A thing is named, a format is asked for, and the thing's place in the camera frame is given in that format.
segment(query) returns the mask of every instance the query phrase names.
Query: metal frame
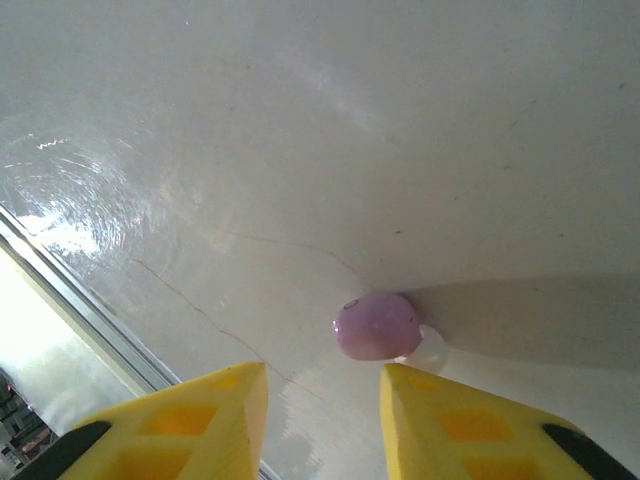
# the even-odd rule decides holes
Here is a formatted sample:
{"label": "metal frame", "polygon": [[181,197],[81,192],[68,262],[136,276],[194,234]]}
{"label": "metal frame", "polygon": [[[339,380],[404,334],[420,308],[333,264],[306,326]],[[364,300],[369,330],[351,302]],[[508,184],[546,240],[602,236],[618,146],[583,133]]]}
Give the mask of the metal frame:
{"label": "metal frame", "polygon": [[[55,256],[18,223],[0,205],[0,242],[9,247],[16,260],[61,304],[75,313],[75,320],[148,393],[180,383],[169,370],[126,325],[118,320],[102,302],[80,282]],[[260,478],[277,480],[278,475],[261,462]]]}

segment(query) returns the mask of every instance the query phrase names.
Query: purple ball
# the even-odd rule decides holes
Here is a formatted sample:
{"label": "purple ball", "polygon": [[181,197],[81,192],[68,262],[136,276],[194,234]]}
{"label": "purple ball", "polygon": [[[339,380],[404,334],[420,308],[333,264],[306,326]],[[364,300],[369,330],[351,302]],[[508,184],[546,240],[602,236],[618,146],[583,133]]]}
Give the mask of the purple ball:
{"label": "purple ball", "polygon": [[395,293],[371,293],[347,303],[333,330],[342,351],[354,360],[407,356],[422,341],[415,310]]}

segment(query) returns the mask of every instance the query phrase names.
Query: crack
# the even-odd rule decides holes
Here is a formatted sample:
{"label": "crack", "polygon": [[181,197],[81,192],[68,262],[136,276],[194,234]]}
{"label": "crack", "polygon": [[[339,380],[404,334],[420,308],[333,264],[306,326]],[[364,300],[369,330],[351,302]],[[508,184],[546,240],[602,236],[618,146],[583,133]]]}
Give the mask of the crack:
{"label": "crack", "polygon": [[351,265],[349,265],[346,262],[346,260],[344,260],[342,257],[340,257],[337,253],[332,252],[331,250],[324,250],[324,249],[322,249],[320,247],[316,247],[315,245],[311,245],[311,244],[308,244],[308,243],[287,242],[287,241],[284,241],[284,240],[273,240],[271,238],[257,237],[255,235],[249,235],[247,233],[235,232],[233,230],[225,230],[225,229],[222,229],[222,228],[216,228],[215,231],[216,232],[225,233],[227,235],[233,235],[234,237],[238,237],[238,238],[244,238],[244,239],[247,239],[247,240],[255,240],[256,242],[271,243],[271,244],[274,244],[274,245],[285,245],[285,246],[298,247],[298,248],[305,248],[307,250],[312,250],[314,252],[322,253],[323,255],[329,255],[330,257],[333,257],[335,260],[337,260],[343,267],[345,267],[347,270],[349,270],[351,273],[353,273],[358,280],[360,280],[362,283],[364,283],[370,289],[374,290],[373,285],[371,285],[369,282],[367,282],[362,277],[362,275],[360,275],[358,273],[358,271],[355,268],[353,268]]}
{"label": "crack", "polygon": [[140,265],[147,272],[149,272],[151,275],[153,275],[155,278],[157,278],[165,287],[167,287],[173,293],[175,293],[180,298],[182,298],[191,308],[193,308],[193,310],[195,310],[200,315],[202,315],[204,318],[206,318],[209,321],[209,323],[211,323],[211,325],[213,325],[213,327],[216,330],[218,330],[218,332],[220,332],[222,335],[226,335],[227,337],[230,337],[230,338],[234,339],[236,342],[238,342],[239,344],[241,344],[241,345],[245,346],[247,349],[249,349],[256,357],[258,357],[260,360],[262,360],[267,367],[269,367],[271,370],[273,370],[273,372],[276,375],[278,375],[280,378],[282,378],[285,382],[289,382],[289,383],[292,383],[292,384],[296,385],[297,387],[299,387],[302,390],[304,390],[305,392],[307,392],[309,395],[317,398],[318,400],[320,400],[323,403],[326,403],[326,401],[322,397],[320,397],[317,393],[313,392],[312,390],[310,390],[309,388],[305,387],[304,385],[300,385],[298,382],[296,382],[292,378],[286,376],[280,370],[278,370],[273,365],[271,365],[269,362],[267,362],[265,360],[265,358],[255,348],[253,348],[251,345],[249,345],[247,342],[245,342],[238,335],[236,335],[233,332],[230,332],[229,330],[225,330],[224,328],[218,326],[216,324],[216,322],[213,320],[213,318],[211,318],[211,316],[207,312],[205,312],[203,309],[201,309],[200,307],[195,305],[184,293],[182,293],[176,287],[174,287],[173,285],[168,283],[166,280],[164,280],[160,275],[158,275],[155,272],[155,270],[153,270],[151,267],[149,267],[142,260],[138,260],[137,258],[132,258],[131,261],[134,262],[134,263],[137,263],[138,265]]}

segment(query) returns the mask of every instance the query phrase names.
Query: black rubber pad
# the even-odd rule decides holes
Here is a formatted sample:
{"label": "black rubber pad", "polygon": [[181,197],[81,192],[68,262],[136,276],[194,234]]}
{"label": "black rubber pad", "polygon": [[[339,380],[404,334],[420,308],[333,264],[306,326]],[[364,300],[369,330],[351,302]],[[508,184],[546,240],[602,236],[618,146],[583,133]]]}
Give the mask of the black rubber pad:
{"label": "black rubber pad", "polygon": [[585,434],[554,423],[546,423],[542,429],[594,480],[638,480]]}
{"label": "black rubber pad", "polygon": [[109,422],[93,422],[63,435],[13,480],[54,480],[109,431]]}

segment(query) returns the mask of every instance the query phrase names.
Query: white surface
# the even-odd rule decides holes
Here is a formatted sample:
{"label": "white surface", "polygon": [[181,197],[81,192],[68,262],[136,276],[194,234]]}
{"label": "white surface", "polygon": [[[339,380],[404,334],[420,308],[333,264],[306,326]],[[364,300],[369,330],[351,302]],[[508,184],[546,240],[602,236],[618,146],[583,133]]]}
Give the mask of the white surface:
{"label": "white surface", "polygon": [[640,472],[637,2],[0,5],[0,201],[182,378],[266,360],[284,478],[385,476],[372,288]]}

